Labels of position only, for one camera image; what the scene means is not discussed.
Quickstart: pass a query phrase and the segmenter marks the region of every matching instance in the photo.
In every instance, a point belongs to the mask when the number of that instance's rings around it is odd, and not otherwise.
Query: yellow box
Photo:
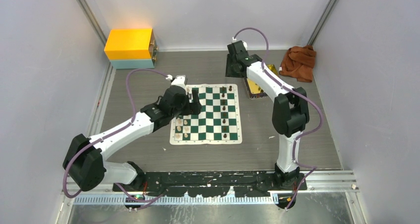
[[[108,59],[151,59],[157,50],[153,30],[113,29],[105,45]]]

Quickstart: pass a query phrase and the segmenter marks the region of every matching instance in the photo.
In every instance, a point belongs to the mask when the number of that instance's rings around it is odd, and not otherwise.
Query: robotic arm
[[[198,92],[192,91],[192,102],[186,89],[187,78],[176,76],[171,86],[155,103],[146,105],[136,113],[135,119],[129,119],[103,133],[86,138],[83,134],[73,138],[63,162],[66,169],[70,160],[91,141],[96,143],[84,151],[69,169],[69,175],[82,191],[89,191],[102,183],[123,183],[132,188],[143,184],[144,173],[133,162],[123,164],[106,162],[116,151],[132,141],[151,134],[178,115],[199,114],[201,105]]]
[[[299,150],[299,135],[309,122],[308,102],[292,94],[293,90],[306,97],[303,88],[293,88],[278,78],[262,62],[258,55],[250,56],[246,43],[234,42],[227,46],[226,77],[249,78],[257,83],[273,101],[272,124],[280,134],[279,155],[275,164],[275,179],[279,186],[298,177],[300,168],[296,164]]]
[[[274,167],[275,186],[284,189],[293,182],[300,182],[303,175],[299,173],[294,150],[298,150],[299,135],[309,122],[309,112],[307,102],[294,93],[306,96],[305,90],[293,88],[279,79],[259,56],[248,54],[242,41],[228,45],[228,51],[225,76],[250,78],[273,101],[272,124],[280,134],[279,156]],[[198,93],[194,90],[192,94],[187,92],[185,76],[179,75],[175,79],[169,76],[167,79],[171,80],[171,86],[165,94],[143,107],[134,118],[89,138],[82,134],[73,138],[63,167],[82,191],[89,191],[100,183],[122,183],[131,190],[139,190],[145,174],[135,163],[118,164],[106,160],[132,141],[168,125],[178,115],[201,112]]]

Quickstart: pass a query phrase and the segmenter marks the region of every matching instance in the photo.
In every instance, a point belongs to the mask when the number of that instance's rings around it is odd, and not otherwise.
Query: white wall
[[[244,27],[265,32],[273,49],[305,45],[328,0],[87,0],[104,33],[153,27],[160,49],[225,50]],[[244,32],[264,49],[256,32]]]
[[[107,68],[76,0],[0,0],[0,223],[58,213],[64,156]]]
[[[339,0],[315,78],[370,223],[419,223],[420,1]]]

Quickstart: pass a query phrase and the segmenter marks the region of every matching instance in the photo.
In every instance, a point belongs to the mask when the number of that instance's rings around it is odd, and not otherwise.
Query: chessboard
[[[178,116],[171,121],[172,145],[240,144],[242,143],[236,84],[187,85],[190,101],[197,90],[199,115]]]

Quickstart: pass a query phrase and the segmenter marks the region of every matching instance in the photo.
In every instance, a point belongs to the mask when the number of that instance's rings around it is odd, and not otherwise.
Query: brown towel
[[[281,62],[280,75],[296,78],[300,82],[312,82],[316,51],[312,46],[292,47]]]

